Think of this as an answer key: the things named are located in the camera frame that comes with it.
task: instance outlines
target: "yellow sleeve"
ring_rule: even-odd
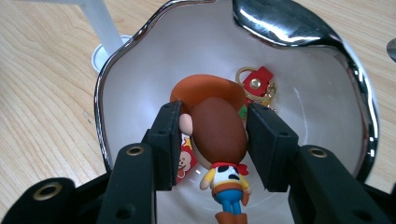
[[[215,178],[215,174],[216,174],[216,169],[210,169],[206,175],[204,176],[204,180],[208,181],[208,182],[212,182],[213,178]]]
[[[246,181],[245,177],[239,175],[239,178],[241,180],[242,189],[247,189],[249,187],[249,183]]]

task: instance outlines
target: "red bandana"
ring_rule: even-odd
[[[238,170],[239,174],[248,175],[248,167],[245,164],[234,164],[230,162],[215,162],[212,164],[212,166],[210,166],[210,168],[214,169],[219,166],[232,166]]]

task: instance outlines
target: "wooden surface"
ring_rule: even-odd
[[[370,185],[396,181],[396,1],[298,1],[356,51],[381,112],[380,144]],[[133,35],[163,0],[107,0],[122,34]],[[99,44],[79,7],[0,1],[0,218],[34,183],[72,178],[79,186],[105,172],[97,142],[91,55]]]

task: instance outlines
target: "white stand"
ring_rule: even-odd
[[[107,59],[131,37],[120,36],[104,0],[22,0],[79,5],[101,44],[92,54],[92,66],[99,73]]]

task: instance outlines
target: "blue jeans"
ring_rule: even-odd
[[[215,196],[216,202],[222,205],[224,212],[241,214],[242,191],[239,189],[227,189]]]

